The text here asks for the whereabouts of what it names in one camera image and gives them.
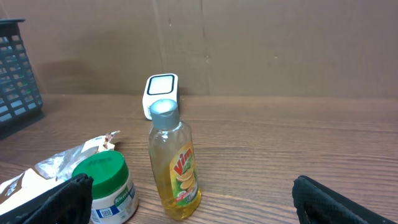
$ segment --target brown wall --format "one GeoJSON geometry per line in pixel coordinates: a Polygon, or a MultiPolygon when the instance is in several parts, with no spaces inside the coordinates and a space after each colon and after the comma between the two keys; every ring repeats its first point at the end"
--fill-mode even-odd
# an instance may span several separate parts
{"type": "Polygon", "coordinates": [[[398,96],[396,0],[1,0],[43,93],[398,96]]]}

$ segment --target basket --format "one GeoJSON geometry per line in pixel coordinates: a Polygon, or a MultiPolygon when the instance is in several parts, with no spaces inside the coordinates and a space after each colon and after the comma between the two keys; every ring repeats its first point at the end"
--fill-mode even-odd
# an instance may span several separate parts
{"type": "Polygon", "coordinates": [[[0,19],[0,139],[41,115],[42,99],[19,32],[24,19],[0,19]]]}

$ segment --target black object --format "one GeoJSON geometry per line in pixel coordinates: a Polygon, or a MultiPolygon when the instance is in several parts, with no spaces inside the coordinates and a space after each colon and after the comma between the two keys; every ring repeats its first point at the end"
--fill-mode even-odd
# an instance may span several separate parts
{"type": "Polygon", "coordinates": [[[42,116],[43,105],[19,32],[24,19],[0,19],[0,139],[42,116]]]}
{"type": "Polygon", "coordinates": [[[301,224],[394,223],[303,175],[294,181],[292,193],[301,224]]]}
{"type": "Polygon", "coordinates": [[[87,224],[93,178],[80,174],[0,216],[7,224],[87,224]]]}

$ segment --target transparent bottle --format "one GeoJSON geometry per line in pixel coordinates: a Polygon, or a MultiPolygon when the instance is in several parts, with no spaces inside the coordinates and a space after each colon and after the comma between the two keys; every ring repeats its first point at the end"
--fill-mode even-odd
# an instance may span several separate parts
{"type": "Polygon", "coordinates": [[[150,107],[154,127],[149,156],[165,212],[176,220],[189,217],[199,206],[201,190],[190,126],[180,120],[177,103],[158,100],[150,107]]]}

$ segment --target wooden table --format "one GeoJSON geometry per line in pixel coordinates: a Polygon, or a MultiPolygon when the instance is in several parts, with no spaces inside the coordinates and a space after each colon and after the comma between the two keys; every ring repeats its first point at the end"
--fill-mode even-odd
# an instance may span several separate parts
{"type": "MultiPolygon", "coordinates": [[[[140,206],[165,216],[150,168],[140,96],[45,95],[39,122],[1,141],[0,181],[92,137],[121,130],[140,206]]],[[[203,198],[185,223],[298,223],[293,181],[307,175],[398,222],[398,100],[182,97],[203,198]]]]}

